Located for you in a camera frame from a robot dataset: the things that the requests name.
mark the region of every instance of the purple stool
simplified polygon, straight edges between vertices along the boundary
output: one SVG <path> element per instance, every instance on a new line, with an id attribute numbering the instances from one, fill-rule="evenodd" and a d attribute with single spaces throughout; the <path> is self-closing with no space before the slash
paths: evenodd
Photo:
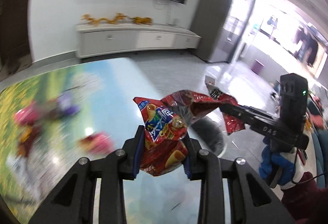
<path id="1" fill-rule="evenodd" d="M 264 67 L 265 66 L 256 59 L 251 70 L 257 75 L 259 75 Z"/>

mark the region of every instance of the hand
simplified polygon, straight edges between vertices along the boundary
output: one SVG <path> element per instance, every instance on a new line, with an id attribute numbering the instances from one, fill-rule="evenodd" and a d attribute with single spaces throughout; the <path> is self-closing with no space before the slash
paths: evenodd
<path id="1" fill-rule="evenodd" d="M 299 182 L 304 174 L 304 166 L 299 156 L 295 162 L 296 148 L 293 148 L 292 153 L 272 153 L 270 146 L 266 145 L 262 151 L 263 161 L 259 168 L 259 173 L 262 179 L 266 179 L 272 172 L 272 164 L 276 164 L 283 168 L 282 175 L 278 181 L 281 189 L 289 189 L 295 186 L 292 183 Z"/>

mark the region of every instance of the snack bag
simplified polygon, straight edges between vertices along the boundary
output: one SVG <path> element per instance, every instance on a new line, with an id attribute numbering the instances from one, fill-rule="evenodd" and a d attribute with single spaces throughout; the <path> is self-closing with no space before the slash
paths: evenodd
<path id="1" fill-rule="evenodd" d="M 42 127 L 40 125 L 27 126 L 19 135 L 17 143 L 17 156 L 29 157 L 33 143 L 39 137 Z"/>
<path id="2" fill-rule="evenodd" d="M 94 133 L 79 140 L 80 146 L 87 152 L 99 155 L 108 155 L 114 151 L 114 143 L 104 132 Z"/>
<path id="3" fill-rule="evenodd" d="M 36 104 L 36 102 L 32 101 L 32 103 L 19 110 L 15 115 L 14 115 L 14 120 L 19 126 L 24 126 L 24 125 L 33 125 L 37 121 L 39 121 L 41 118 L 41 113 L 40 110 Z"/>
<path id="4" fill-rule="evenodd" d="M 159 176 L 181 165 L 188 153 L 181 141 L 187 133 L 182 118 L 162 101 L 135 97 L 145 122 L 145 150 L 140 169 Z"/>
<path id="5" fill-rule="evenodd" d="M 56 102 L 59 116 L 72 116 L 80 111 L 80 107 L 73 103 L 73 97 L 69 91 L 61 93 Z"/>
<path id="6" fill-rule="evenodd" d="M 181 165 L 188 151 L 181 141 L 187 133 L 187 126 L 215 110 L 223 103 L 238 105 L 230 95 L 220 93 L 215 99 L 204 94 L 181 90 L 152 100 L 135 97 L 145 122 L 145 150 L 140 169 L 159 176 Z M 232 133 L 245 126 L 242 121 L 224 114 L 227 132 Z"/>
<path id="7" fill-rule="evenodd" d="M 238 105 L 237 100 L 220 92 L 215 98 L 189 90 L 180 90 L 161 100 L 168 108 L 179 114 L 189 126 L 203 118 L 224 103 Z M 239 119 L 223 114 L 227 133 L 231 134 L 245 129 L 245 125 Z"/>

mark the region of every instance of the chip bag wrapper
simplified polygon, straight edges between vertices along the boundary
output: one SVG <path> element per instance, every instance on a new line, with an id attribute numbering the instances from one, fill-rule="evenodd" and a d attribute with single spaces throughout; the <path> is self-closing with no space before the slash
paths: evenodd
<path id="1" fill-rule="evenodd" d="M 227 96 L 232 100 L 224 97 L 223 103 L 237 104 L 232 96 Z M 166 174 L 181 165 L 188 154 L 182 142 L 187 134 L 187 126 L 222 104 L 219 100 L 189 90 L 175 92 L 162 100 L 143 97 L 135 97 L 133 100 L 145 122 L 145 149 L 140 169 L 153 176 Z M 230 120 L 235 121 L 225 117 L 226 125 Z M 237 125 L 229 131 L 233 129 L 239 131 L 244 127 Z"/>
<path id="2" fill-rule="evenodd" d="M 108 155 L 114 151 L 114 143 L 105 132 L 89 135 L 78 143 L 86 152 L 96 155 Z"/>

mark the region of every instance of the table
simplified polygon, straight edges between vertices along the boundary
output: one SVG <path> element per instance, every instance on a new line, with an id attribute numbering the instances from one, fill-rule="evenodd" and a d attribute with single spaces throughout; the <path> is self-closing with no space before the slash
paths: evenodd
<path id="1" fill-rule="evenodd" d="M 22 224 L 28 223 L 39 203 L 31 203 L 31 196 L 22 190 L 6 166 L 7 156 L 16 152 L 20 133 L 13 115 L 32 100 L 42 103 L 72 87 L 78 87 L 74 96 L 81 111 L 74 117 L 46 123 L 29 157 L 29 173 L 39 181 L 44 195 L 78 158 L 104 157 L 83 152 L 76 143 L 79 139 L 93 131 L 104 131 L 110 135 L 115 148 L 121 148 L 126 139 L 134 137 L 138 125 L 143 124 L 132 99 L 135 96 L 162 98 L 127 58 L 51 71 L 3 90 L 0 95 L 0 194 Z M 182 167 L 160 177 L 140 171 L 135 181 L 124 182 L 124 193 L 128 223 L 196 223 L 200 181 L 189 181 Z"/>

